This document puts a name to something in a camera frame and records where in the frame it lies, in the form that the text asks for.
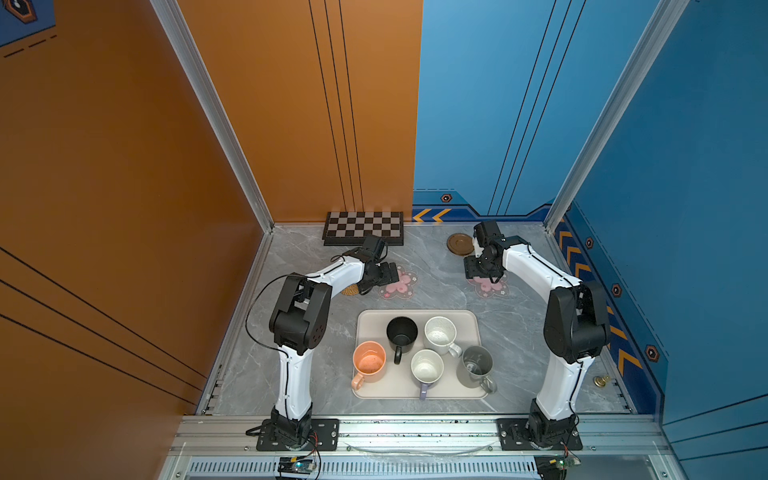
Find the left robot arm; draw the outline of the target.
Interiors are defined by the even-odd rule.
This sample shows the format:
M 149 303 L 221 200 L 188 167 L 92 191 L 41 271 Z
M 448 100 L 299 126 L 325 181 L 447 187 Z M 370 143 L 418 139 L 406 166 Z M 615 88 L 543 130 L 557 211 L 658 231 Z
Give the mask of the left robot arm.
M 280 354 L 280 386 L 270 414 L 279 442 L 298 448 L 310 439 L 312 359 L 326 333 L 333 297 L 348 289 L 361 295 L 399 281 L 396 265 L 385 260 L 387 249 L 383 238 L 369 235 L 328 266 L 286 277 L 269 321 Z

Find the brown wooden round coaster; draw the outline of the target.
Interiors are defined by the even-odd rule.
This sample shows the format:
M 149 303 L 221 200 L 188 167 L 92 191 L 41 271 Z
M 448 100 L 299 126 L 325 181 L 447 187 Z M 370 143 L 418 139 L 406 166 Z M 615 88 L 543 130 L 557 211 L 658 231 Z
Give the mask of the brown wooden round coaster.
M 474 254 L 474 238 L 464 233 L 454 233 L 446 241 L 448 250 L 458 256 L 468 256 Z

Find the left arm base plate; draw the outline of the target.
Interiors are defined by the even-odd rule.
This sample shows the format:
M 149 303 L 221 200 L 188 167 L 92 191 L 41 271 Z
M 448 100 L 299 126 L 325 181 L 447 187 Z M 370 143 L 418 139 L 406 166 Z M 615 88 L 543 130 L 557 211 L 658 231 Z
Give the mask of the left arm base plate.
M 321 453 L 335 451 L 338 446 L 339 425 L 338 419 L 330 418 L 308 421 L 267 419 L 260 426 L 256 449 L 309 453 L 317 447 Z

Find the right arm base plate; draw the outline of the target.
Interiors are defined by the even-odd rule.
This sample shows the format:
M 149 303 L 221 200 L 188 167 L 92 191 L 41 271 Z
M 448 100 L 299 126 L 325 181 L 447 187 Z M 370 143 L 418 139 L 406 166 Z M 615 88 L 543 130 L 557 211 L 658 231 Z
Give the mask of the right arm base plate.
M 580 451 L 583 443 L 575 418 L 546 419 L 500 418 L 497 434 L 504 451 Z

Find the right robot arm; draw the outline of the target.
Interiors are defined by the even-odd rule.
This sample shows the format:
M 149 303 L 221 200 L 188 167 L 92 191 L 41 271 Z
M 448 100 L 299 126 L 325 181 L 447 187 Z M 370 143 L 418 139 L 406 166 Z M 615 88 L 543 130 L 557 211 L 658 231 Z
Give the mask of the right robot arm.
M 569 448 L 579 417 L 575 404 L 588 370 L 610 343 L 603 287 L 585 282 L 539 255 L 495 221 L 474 226 L 473 253 L 464 258 L 468 279 L 496 283 L 511 273 L 547 302 L 543 337 L 550 351 L 543 386 L 531 403 L 524 434 L 540 449 Z

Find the pink flower coaster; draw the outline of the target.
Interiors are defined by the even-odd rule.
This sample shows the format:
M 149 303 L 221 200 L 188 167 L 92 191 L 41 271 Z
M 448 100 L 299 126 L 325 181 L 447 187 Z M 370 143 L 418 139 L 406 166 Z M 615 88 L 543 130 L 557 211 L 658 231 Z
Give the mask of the pink flower coaster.
M 508 286 L 502 279 L 493 281 L 488 278 L 473 277 L 468 279 L 467 282 L 474 288 L 476 294 L 483 299 L 496 296 L 505 297 L 508 295 Z
M 404 270 L 402 266 L 397 267 L 397 272 L 399 276 L 397 282 L 379 288 L 378 293 L 381 298 L 387 300 L 410 299 L 414 296 L 418 276 L 413 272 Z

